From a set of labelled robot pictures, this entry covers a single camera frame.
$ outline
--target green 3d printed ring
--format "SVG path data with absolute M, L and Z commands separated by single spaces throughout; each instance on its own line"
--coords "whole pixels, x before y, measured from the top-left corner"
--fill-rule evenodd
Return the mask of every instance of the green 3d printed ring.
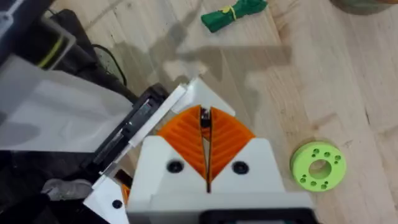
M 317 170 L 310 170 L 311 164 L 324 160 Z M 336 147 L 316 141 L 300 147 L 290 160 L 290 169 L 296 182 L 312 192 L 323 192 L 336 187 L 346 173 L 346 160 Z

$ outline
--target screw hole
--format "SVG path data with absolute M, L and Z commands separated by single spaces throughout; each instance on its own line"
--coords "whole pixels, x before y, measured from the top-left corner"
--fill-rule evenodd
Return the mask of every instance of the screw hole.
M 232 170 L 235 174 L 244 175 L 249 172 L 249 166 L 243 161 L 236 161 L 232 164 Z
M 184 169 L 184 164 L 178 160 L 171 160 L 167 164 L 167 170 L 172 174 L 178 174 Z
M 114 200 L 114 201 L 112 202 L 112 206 L 113 206 L 114 208 L 116 208 L 116 209 L 121 208 L 122 205 L 123 205 L 123 203 L 122 203 L 120 200 Z

